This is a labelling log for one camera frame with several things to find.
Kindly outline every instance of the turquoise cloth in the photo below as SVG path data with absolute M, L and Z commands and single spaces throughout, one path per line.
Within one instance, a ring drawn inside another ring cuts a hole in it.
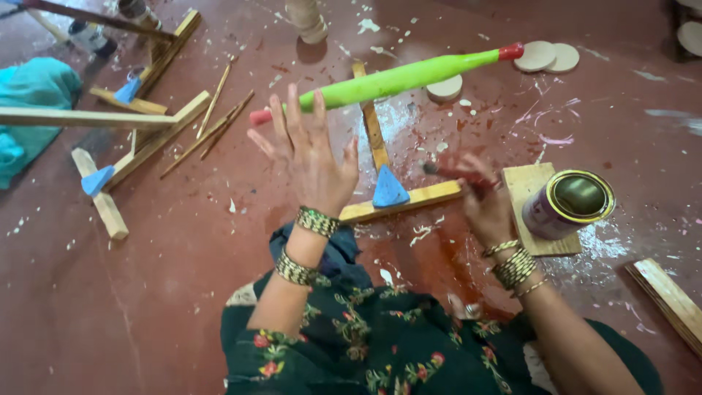
M 73 69 L 53 58 L 34 58 L 21 66 L 0 70 L 0 107 L 70 110 L 81 88 Z M 10 186 L 61 131 L 60 127 L 0 125 L 0 189 Z

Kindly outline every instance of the hand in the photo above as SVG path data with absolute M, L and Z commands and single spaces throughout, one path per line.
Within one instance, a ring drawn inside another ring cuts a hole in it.
M 277 144 L 271 144 L 253 129 L 247 133 L 249 138 L 271 160 L 286 167 L 301 205 L 339 217 L 358 183 L 358 138 L 351 138 L 344 148 L 343 163 L 336 164 L 329 145 L 324 97 L 319 89 L 314 91 L 314 120 L 309 128 L 302 123 L 295 84 L 288 86 L 287 114 L 277 95 L 270 97 L 270 109 Z
M 497 182 L 493 171 L 471 154 L 461 158 L 457 168 L 478 171 L 490 181 Z M 473 234 L 485 248 L 514 240 L 512 203 L 507 188 L 497 185 L 491 190 L 475 190 L 464 179 L 459 179 L 464 192 L 463 213 Z

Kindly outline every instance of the green rolling pin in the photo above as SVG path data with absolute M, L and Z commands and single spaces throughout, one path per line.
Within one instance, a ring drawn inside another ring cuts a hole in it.
M 377 72 L 365 77 L 349 79 L 322 87 L 326 108 L 343 107 L 362 101 L 397 95 L 409 89 L 419 88 L 445 81 L 462 72 L 499 60 L 512 60 L 524 55 L 524 45 L 517 42 L 492 51 L 468 53 L 465 55 L 445 55 L 422 60 Z M 312 112 L 313 92 L 300 96 L 300 109 Z M 269 110 L 257 110 L 249 114 L 249 121 L 258 126 L 273 119 Z

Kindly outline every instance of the woman's left hand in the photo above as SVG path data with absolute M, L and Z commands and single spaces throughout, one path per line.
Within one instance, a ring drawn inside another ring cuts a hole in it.
M 271 144 L 253 129 L 247 133 L 249 138 L 271 160 L 286 167 L 301 205 L 339 217 L 358 183 L 358 138 L 351 138 L 344 148 L 343 163 L 337 164 L 331 154 L 326 106 L 319 89 L 314 91 L 311 127 L 303 126 L 295 84 L 288 86 L 286 113 L 277 95 L 270 97 L 270 109 L 277 144 Z

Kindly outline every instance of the wooden disc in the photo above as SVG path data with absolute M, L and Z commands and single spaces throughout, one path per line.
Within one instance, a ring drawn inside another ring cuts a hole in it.
M 677 40 L 686 50 L 702 56 L 702 23 L 685 22 L 677 30 Z
M 568 72 L 575 68 L 580 61 L 578 50 L 568 44 L 553 44 L 556 48 L 556 59 L 548 65 L 545 70 L 548 72 Z
M 463 78 L 459 74 L 446 81 L 427 85 L 427 94 L 432 101 L 442 103 L 460 95 L 461 87 L 463 87 Z
M 556 59 L 556 48 L 548 41 L 533 41 L 524 45 L 524 55 L 515 59 L 515 66 L 525 72 L 543 70 Z

